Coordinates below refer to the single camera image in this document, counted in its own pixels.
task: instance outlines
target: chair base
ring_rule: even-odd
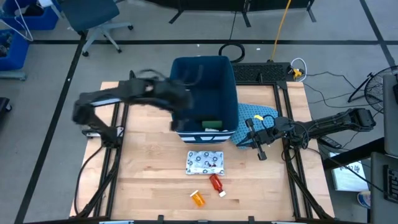
[[[83,46],[82,55],[85,57],[88,56],[87,52],[88,48],[93,44],[94,40],[96,40],[100,34],[103,34],[116,47],[118,53],[121,53],[122,50],[120,49],[118,44],[114,41],[114,39],[111,37],[111,34],[109,33],[111,29],[116,29],[121,27],[128,27],[129,30],[133,30],[133,26],[130,22],[106,23],[98,27],[95,27],[93,34],[90,35],[90,37],[86,41],[86,44]]]

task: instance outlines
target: blue plastic bin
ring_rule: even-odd
[[[181,116],[188,121],[183,130],[177,132],[185,143],[221,143],[233,135],[238,128],[238,97],[228,57],[177,58],[173,62],[170,79],[195,83],[187,86],[192,94],[193,108],[181,112]],[[208,118],[222,121],[222,130],[226,131],[205,132],[201,120]]]
[[[20,69],[24,66],[29,44],[21,35],[11,29],[0,30],[0,34],[4,32],[12,33],[13,37],[7,56],[0,57],[0,71]]]
[[[29,4],[36,3],[36,0],[17,0],[18,4],[21,8],[28,6]],[[59,5],[56,1],[53,1],[58,10],[60,10]],[[6,0],[2,5],[2,9],[4,14],[0,17],[0,19],[4,20],[8,25],[13,27],[16,30],[23,30],[24,28],[14,19],[15,11],[18,10],[17,4],[15,0]],[[58,16],[52,10],[51,7],[45,7],[44,13],[41,16],[24,16],[26,25],[30,30],[52,30],[58,21]],[[17,17],[17,20],[24,24],[22,18],[20,16]]]

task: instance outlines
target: green object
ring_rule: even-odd
[[[201,126],[203,128],[221,129],[223,121],[202,121]]]

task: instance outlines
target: yellow cable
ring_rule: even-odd
[[[282,20],[281,20],[281,22],[280,22],[280,24],[279,24],[279,30],[278,30],[278,34],[276,35],[276,39],[275,39],[275,43],[274,43],[274,51],[273,51],[273,53],[272,53],[272,55],[271,55],[271,60],[274,59],[274,55],[275,55],[275,52],[276,52],[276,45],[277,45],[277,42],[278,42],[278,39],[279,39],[280,30],[282,30],[282,24],[283,24],[284,21],[285,21],[286,13],[287,13],[287,10],[289,9],[290,2],[291,2],[291,1],[292,1],[292,0],[289,0],[289,1],[287,2],[286,9],[285,9],[285,12],[284,12],[284,16],[282,17]]]

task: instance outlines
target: black keyboard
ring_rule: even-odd
[[[289,63],[237,63],[233,65],[236,81],[263,82],[286,81]]]
[[[398,170],[383,166],[384,171],[384,198],[390,202],[398,203]]]

